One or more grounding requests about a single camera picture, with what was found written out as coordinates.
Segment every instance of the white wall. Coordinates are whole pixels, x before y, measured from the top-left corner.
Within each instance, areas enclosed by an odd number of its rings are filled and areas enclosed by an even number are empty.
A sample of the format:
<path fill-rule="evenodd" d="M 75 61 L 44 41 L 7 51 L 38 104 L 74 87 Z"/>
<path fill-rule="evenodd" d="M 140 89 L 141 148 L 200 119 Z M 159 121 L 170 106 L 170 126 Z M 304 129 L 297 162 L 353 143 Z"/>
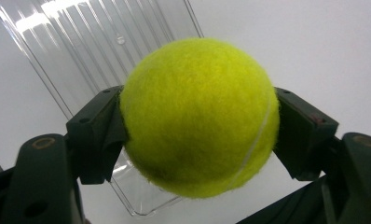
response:
<path fill-rule="evenodd" d="M 206 36 L 252 54 L 276 86 L 338 120 L 338 136 L 371 135 L 371 0 L 190 2 Z M 24 141 L 64 133 L 65 122 L 0 23 L 0 163 L 12 166 Z M 300 186 L 272 157 L 245 188 L 208 201 L 184 200 L 147 220 L 131 218 L 107 184 L 82 190 L 94 223 L 235 223 Z"/>

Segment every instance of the yellow tennis ball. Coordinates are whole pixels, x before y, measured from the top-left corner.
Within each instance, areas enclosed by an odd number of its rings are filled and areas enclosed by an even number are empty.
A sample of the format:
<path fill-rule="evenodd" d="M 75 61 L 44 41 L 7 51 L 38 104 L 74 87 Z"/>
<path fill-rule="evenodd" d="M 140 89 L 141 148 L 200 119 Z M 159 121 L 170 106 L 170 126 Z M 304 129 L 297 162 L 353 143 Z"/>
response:
<path fill-rule="evenodd" d="M 279 108 L 265 71 L 210 38 L 145 57 L 120 94 L 131 161 L 149 181 L 189 198 L 246 183 L 274 147 Z"/>

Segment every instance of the bolt hole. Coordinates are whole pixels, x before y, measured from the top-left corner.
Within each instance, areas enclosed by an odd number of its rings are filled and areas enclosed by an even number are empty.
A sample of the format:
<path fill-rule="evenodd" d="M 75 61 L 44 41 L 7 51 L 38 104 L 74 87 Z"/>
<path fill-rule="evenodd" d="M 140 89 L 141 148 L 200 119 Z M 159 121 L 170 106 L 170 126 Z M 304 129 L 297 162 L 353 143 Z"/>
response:
<path fill-rule="evenodd" d="M 81 119 L 79 122 L 80 123 L 87 123 L 89 121 L 89 119 Z"/>
<path fill-rule="evenodd" d="M 25 209 L 26 217 L 38 217 L 42 215 L 48 208 L 48 204 L 45 201 L 38 201 L 32 203 Z"/>

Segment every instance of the clear plastic tray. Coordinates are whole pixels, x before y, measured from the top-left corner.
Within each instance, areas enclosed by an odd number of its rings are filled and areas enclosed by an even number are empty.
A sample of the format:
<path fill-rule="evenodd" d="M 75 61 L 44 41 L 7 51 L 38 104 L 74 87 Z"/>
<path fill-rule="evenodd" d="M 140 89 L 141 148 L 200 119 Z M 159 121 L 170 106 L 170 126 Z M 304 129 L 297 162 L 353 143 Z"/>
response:
<path fill-rule="evenodd" d="M 123 85 L 148 53 L 202 36 L 187 0 L 0 0 L 0 17 L 68 119 Z M 123 152 L 111 184 L 131 215 L 181 200 L 148 183 Z"/>

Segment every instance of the tennis ball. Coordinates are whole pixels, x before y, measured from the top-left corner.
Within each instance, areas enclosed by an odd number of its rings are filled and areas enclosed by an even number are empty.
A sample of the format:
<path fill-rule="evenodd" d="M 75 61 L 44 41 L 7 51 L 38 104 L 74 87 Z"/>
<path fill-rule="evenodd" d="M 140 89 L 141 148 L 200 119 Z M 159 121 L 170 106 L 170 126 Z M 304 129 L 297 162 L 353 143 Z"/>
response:
<path fill-rule="evenodd" d="M 267 161 L 278 133 L 278 100 L 265 71 L 215 39 L 175 41 L 146 56 L 119 100 L 132 163 L 188 198 L 242 186 Z"/>

